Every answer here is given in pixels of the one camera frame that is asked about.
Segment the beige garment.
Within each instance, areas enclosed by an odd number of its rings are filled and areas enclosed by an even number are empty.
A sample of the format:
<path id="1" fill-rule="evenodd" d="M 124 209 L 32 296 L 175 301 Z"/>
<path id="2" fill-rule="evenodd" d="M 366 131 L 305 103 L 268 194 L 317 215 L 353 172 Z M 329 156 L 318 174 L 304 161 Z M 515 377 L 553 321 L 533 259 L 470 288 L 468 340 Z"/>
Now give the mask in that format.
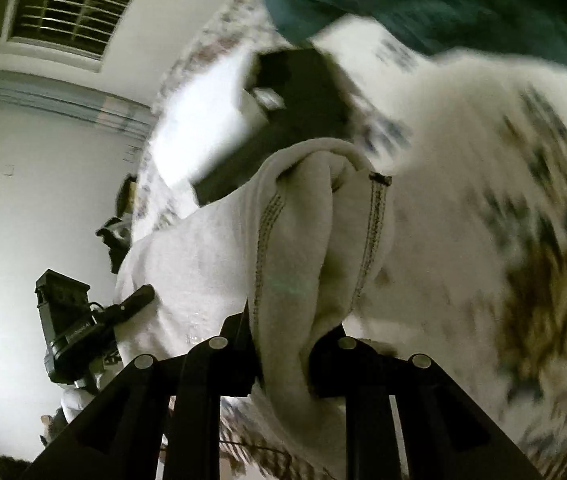
<path id="1" fill-rule="evenodd" d="M 351 314 L 392 242 L 391 181 L 347 142 L 295 144 L 222 200 L 131 246 L 115 296 L 148 284 L 155 299 L 117 326 L 120 357 L 180 356 L 247 310 L 260 361 L 251 398 L 262 426 L 343 478 L 345 419 L 333 402 L 312 397 L 308 358 Z"/>

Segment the floral bed sheet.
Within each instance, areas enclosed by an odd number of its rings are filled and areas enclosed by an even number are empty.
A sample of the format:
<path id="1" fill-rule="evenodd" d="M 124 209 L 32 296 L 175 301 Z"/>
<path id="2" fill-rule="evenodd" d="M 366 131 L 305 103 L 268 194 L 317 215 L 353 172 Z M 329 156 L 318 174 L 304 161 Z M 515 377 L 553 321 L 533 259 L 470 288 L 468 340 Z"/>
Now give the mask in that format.
<path id="1" fill-rule="evenodd" d="M 432 356 L 543 478 L 567 478 L 567 69 L 471 52 L 398 65 L 395 44 L 361 18 L 320 39 L 359 116 L 382 122 L 355 148 L 392 185 L 391 249 L 341 324 Z M 150 200 L 134 243 L 180 221 Z M 252 400 L 222 426 L 282 443 Z"/>

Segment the left blue curtain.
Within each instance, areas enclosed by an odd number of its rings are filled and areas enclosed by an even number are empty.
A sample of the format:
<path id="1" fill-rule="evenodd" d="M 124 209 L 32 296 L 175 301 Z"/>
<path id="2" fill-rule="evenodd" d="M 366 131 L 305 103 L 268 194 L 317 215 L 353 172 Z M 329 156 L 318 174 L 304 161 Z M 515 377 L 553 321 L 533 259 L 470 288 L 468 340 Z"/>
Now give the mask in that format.
<path id="1" fill-rule="evenodd" d="M 156 124 L 149 107 L 65 81 L 0 70 L 0 103 L 57 114 L 146 140 Z"/>

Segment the folded white garment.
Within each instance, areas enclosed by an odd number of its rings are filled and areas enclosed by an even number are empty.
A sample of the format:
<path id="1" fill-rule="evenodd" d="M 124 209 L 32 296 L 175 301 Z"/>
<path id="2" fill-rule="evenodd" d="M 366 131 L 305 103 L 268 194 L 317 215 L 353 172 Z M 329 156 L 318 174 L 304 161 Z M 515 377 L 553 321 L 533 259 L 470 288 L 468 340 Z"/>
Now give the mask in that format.
<path id="1" fill-rule="evenodd" d="M 168 99 L 150 153 L 169 188 L 190 184 L 203 195 L 219 193 L 248 179 L 285 145 L 257 99 L 261 59 L 243 48 Z"/>

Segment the folded black garment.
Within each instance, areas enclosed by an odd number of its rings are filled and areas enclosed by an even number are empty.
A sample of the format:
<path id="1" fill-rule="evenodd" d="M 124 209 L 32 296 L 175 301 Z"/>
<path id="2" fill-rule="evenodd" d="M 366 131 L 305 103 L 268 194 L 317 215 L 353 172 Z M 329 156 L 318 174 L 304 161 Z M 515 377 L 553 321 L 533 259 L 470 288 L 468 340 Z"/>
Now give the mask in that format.
<path id="1" fill-rule="evenodd" d="M 232 141 L 192 180 L 196 200 L 205 206 L 220 200 L 250 180 L 274 152 L 317 138 L 349 140 L 354 105 L 340 88 L 338 66 L 313 48 L 261 53 L 248 78 L 248 95 L 271 91 L 279 103 Z"/>

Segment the barred window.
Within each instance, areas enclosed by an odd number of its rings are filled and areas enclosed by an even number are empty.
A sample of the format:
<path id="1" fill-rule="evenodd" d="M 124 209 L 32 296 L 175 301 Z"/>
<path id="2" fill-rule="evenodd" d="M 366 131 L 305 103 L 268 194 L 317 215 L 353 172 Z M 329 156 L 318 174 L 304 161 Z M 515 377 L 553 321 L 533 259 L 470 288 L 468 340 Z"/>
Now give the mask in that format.
<path id="1" fill-rule="evenodd" d="M 132 0 L 18 0 L 10 38 L 99 61 Z"/>

